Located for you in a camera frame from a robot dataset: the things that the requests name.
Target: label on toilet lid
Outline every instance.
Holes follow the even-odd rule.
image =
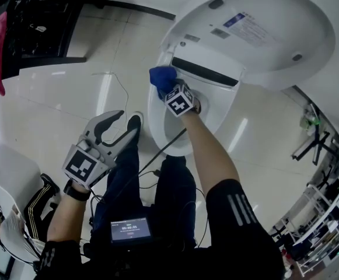
[[[240,12],[223,23],[221,29],[224,32],[238,36],[254,47],[271,46],[282,42],[279,37],[273,36],[271,32],[263,28],[261,24],[257,23],[254,17],[246,12]]]

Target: tile floor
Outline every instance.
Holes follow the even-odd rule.
[[[158,48],[172,21],[134,10],[86,5],[76,25],[69,56],[88,57],[84,64],[23,69],[20,76],[4,81],[0,96],[0,144],[7,144],[34,159],[42,172],[63,188],[67,177],[61,166],[69,147],[78,140],[88,120],[109,110],[147,114],[148,69],[155,66]],[[316,171],[309,153],[300,162],[291,153],[307,138],[299,127],[300,103],[282,92],[241,84],[226,120],[216,136],[229,151],[242,186],[265,229],[284,215]],[[126,116],[104,140],[124,131]],[[144,122],[139,143],[141,166],[158,151]],[[160,168],[163,156],[150,168]],[[188,167],[198,176],[192,155]],[[156,182],[148,174],[143,186]],[[101,181],[97,194],[105,190]],[[142,190],[150,204],[155,187]],[[198,193],[195,236],[200,241],[207,213]],[[89,238],[90,208],[85,212],[82,237]],[[202,243],[210,245],[209,229]]]

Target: blue glove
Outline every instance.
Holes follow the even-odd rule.
[[[177,85],[177,72],[171,66],[157,66],[150,69],[150,83],[156,86],[161,100]]]

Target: black table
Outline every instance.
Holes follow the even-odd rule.
[[[2,57],[2,79],[18,76],[20,68],[86,62],[85,57],[67,57],[67,51],[79,12],[85,2],[102,8],[102,0],[75,0],[75,11],[64,30],[64,43],[57,57],[23,58],[24,34],[32,17],[31,6],[39,0],[0,0],[0,15],[7,12],[7,31]]]

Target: person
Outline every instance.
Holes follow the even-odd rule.
[[[158,92],[174,86],[173,68],[150,70]],[[227,277],[282,279],[284,265],[279,249],[254,215],[238,172],[221,144],[197,113],[182,120],[193,146],[195,163],[206,197],[211,246],[195,248],[194,177],[184,157],[166,156],[157,184],[155,204],[147,208],[139,198],[139,134],[116,159],[107,190],[97,204],[90,239],[90,261],[81,263],[78,248],[87,198],[64,195],[51,221],[36,279],[67,275],[70,279],[129,277]],[[128,130],[140,130],[134,115]],[[71,184],[79,195],[88,191]],[[115,244],[115,221],[146,217],[152,240]]]
[[[45,218],[41,219],[43,209],[48,200],[59,193],[59,187],[46,174],[41,174],[43,187],[35,193],[24,209],[24,219],[14,205],[10,214],[0,222],[0,244],[16,259],[32,264],[40,259],[47,240],[47,229],[53,218],[56,204]]]

